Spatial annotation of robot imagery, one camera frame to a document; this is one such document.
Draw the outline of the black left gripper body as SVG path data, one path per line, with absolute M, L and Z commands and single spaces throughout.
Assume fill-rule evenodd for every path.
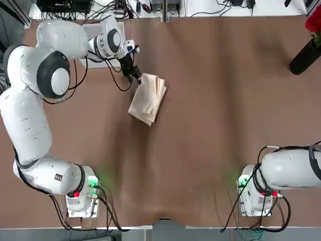
M 119 63 L 124 76 L 133 76 L 135 74 L 134 61 L 130 53 L 127 53 L 124 57 L 120 58 Z

